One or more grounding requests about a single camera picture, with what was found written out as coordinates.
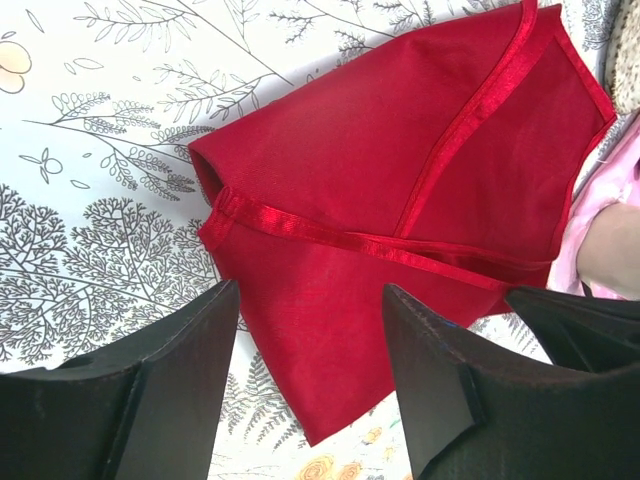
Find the cream enamel mug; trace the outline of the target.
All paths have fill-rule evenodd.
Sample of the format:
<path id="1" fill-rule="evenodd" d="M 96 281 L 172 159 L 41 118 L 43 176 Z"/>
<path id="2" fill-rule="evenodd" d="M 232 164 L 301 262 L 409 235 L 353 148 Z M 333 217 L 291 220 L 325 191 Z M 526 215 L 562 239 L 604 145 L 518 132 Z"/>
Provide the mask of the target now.
<path id="1" fill-rule="evenodd" d="M 577 254 L 577 272 L 629 300 L 639 299 L 639 207 L 622 203 L 601 210 Z"/>

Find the speckled round coaster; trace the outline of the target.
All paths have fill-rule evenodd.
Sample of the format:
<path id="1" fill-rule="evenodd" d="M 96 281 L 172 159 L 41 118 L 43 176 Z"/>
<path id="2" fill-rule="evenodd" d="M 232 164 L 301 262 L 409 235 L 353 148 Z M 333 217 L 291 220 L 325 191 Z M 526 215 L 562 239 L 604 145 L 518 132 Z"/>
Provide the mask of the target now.
<path id="1" fill-rule="evenodd" d="M 639 0 L 614 1 L 605 37 L 605 90 L 619 114 L 639 110 Z"/>

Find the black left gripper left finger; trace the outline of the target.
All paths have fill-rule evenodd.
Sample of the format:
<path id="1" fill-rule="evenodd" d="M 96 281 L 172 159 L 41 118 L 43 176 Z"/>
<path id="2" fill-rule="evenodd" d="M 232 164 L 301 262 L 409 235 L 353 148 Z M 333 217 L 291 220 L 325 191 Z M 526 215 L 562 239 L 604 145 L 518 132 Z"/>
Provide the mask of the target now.
<path id="1" fill-rule="evenodd" d="M 1 378 L 5 479 L 204 479 L 224 397 L 239 289 L 54 369 Z"/>

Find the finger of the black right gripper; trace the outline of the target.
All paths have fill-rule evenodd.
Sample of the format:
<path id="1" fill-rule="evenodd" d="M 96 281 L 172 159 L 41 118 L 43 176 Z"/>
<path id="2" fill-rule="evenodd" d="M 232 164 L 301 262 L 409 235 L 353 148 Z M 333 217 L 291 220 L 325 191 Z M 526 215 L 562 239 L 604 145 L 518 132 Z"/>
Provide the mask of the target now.
<path id="1" fill-rule="evenodd" d="M 506 303 L 531 329 L 553 364 L 605 373 L 639 361 L 639 303 L 533 287 Z"/>

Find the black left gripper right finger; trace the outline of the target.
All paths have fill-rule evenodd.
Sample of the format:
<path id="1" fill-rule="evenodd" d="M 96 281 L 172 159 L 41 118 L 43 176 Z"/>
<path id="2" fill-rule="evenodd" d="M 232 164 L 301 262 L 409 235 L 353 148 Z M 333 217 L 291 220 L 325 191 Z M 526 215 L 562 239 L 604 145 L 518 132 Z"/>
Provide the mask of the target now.
<path id="1" fill-rule="evenodd" d="M 639 361 L 605 373 L 507 350 L 397 286 L 386 341 L 417 479 L 635 479 Z"/>

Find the pink placemat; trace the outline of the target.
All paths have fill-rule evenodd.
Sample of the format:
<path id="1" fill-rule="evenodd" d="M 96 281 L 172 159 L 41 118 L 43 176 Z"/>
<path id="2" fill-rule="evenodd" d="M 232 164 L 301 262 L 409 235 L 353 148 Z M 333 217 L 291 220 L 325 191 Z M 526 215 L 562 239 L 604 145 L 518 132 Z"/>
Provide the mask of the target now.
<path id="1" fill-rule="evenodd" d="M 551 268 L 551 289 L 599 298 L 626 299 L 613 290 L 585 283 L 577 272 L 577 254 L 594 217 L 612 204 L 639 207 L 639 120 L 627 128 L 575 200 L 558 258 Z"/>

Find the red cloth napkin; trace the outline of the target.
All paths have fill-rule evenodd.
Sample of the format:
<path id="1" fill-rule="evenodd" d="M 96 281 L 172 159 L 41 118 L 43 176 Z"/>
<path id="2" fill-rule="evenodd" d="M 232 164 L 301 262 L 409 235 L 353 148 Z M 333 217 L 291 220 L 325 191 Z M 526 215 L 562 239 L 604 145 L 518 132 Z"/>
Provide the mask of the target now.
<path id="1" fill-rule="evenodd" d="M 191 143 L 200 238 L 310 444 L 393 391 L 385 285 L 466 327 L 546 284 L 616 119 L 561 12 L 405 33 Z"/>

